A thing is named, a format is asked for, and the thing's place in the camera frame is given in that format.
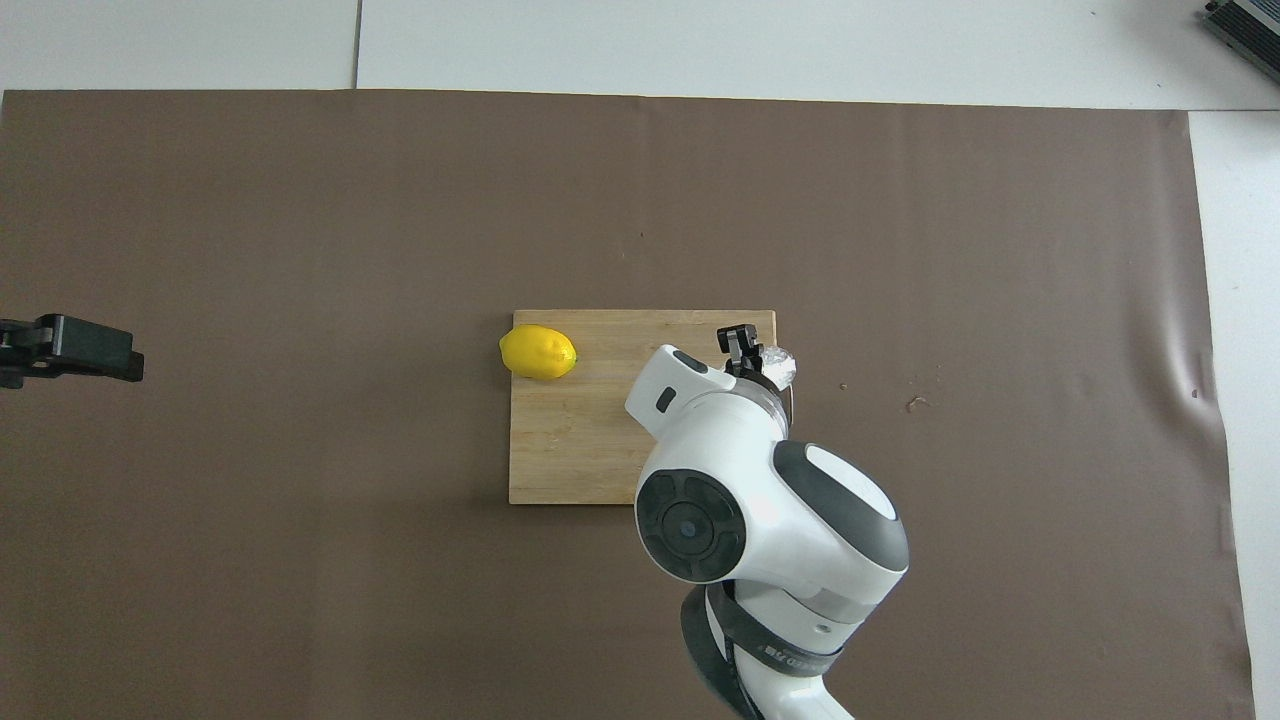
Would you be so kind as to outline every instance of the wooden cutting board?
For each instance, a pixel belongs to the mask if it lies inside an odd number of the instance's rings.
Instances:
[[[630,505],[653,438],[623,402],[653,351],[671,343],[722,368],[716,329],[740,323],[777,343],[773,310],[517,310],[524,323],[567,334],[579,360],[556,380],[511,378],[513,505]]]

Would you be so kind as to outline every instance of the white robotic arm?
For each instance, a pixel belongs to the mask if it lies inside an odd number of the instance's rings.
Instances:
[[[718,331],[726,372],[664,345],[627,397],[657,441],[636,527],[668,574],[695,666],[746,719],[850,717],[822,675],[908,568],[906,534],[863,471],[787,439],[755,328]]]

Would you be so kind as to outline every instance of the brown tablecloth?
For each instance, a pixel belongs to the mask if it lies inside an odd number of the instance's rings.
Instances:
[[[1184,113],[8,92],[0,716],[728,717],[627,507],[506,502],[516,307],[772,307],[913,566],[863,720],[1252,717]]]

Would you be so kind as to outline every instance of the white table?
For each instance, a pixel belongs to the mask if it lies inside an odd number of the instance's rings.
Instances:
[[[1192,146],[1257,717],[1280,720],[1280,86],[1196,27],[1197,8],[0,0],[0,88],[358,85],[1204,110],[1192,113]]]

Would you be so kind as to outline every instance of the yellow lemon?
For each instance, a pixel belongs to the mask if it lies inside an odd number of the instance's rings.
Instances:
[[[577,350],[564,333],[543,325],[516,325],[498,341],[502,364],[535,380],[553,380],[573,369]]]

